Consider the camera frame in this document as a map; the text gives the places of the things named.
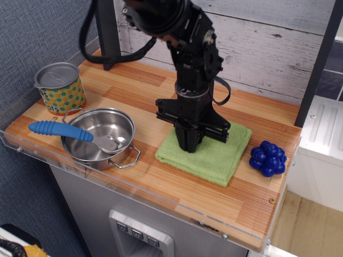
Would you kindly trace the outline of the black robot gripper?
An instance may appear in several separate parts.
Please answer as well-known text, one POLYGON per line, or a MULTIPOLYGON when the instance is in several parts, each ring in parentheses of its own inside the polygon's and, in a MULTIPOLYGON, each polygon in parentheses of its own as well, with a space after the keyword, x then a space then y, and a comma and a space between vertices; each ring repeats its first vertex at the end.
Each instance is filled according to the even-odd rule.
POLYGON ((230 123, 214 110, 212 96, 209 91, 197 96, 178 93, 176 99, 156 100, 157 117, 174 124, 182 150, 194 153, 204 136, 221 142, 228 140, 230 123))

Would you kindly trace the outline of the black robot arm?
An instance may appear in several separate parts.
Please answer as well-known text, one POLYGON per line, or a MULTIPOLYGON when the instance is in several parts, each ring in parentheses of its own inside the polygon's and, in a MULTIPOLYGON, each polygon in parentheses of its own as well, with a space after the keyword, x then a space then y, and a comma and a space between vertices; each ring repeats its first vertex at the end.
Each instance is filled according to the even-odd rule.
POLYGON ((194 153, 203 137, 226 142, 230 123, 213 108, 223 58, 213 23, 192 1, 125 1, 131 26, 166 42, 176 68, 177 98, 158 99, 157 117, 174 124, 179 146, 194 153))

